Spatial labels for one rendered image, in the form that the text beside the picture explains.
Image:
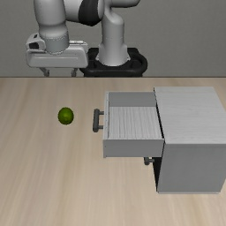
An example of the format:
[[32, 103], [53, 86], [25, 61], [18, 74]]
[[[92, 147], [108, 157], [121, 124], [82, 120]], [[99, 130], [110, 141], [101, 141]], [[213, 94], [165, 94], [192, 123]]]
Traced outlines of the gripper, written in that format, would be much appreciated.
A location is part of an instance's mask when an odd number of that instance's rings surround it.
[[88, 45], [84, 41], [69, 41], [69, 47], [61, 54], [51, 55], [46, 51], [44, 40], [38, 33], [31, 34], [26, 41], [26, 63], [37, 67], [45, 77], [49, 77], [46, 68], [73, 68], [72, 77], [77, 77], [78, 68], [88, 66]]

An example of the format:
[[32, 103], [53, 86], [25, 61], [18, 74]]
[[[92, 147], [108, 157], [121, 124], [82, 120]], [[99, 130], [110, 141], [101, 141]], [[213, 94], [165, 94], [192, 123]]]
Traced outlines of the green lime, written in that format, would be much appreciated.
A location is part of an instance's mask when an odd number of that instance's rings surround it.
[[63, 107], [59, 110], [57, 118], [61, 124], [68, 125], [72, 123], [74, 119], [74, 114], [70, 108]]

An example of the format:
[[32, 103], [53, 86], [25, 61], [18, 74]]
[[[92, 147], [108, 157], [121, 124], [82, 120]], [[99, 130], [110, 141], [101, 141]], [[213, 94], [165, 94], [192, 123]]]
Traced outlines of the grey cabinet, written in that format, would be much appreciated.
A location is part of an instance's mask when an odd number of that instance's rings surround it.
[[226, 180], [226, 109], [213, 87], [154, 89], [164, 146], [159, 193], [218, 193]]

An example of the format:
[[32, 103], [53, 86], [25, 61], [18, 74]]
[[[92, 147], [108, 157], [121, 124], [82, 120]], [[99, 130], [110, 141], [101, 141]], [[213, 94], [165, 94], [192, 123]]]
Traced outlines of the grey open drawer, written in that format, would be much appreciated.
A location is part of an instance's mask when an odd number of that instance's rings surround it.
[[161, 157], [164, 137], [154, 92], [107, 92], [94, 110], [93, 132], [103, 129], [103, 157]]

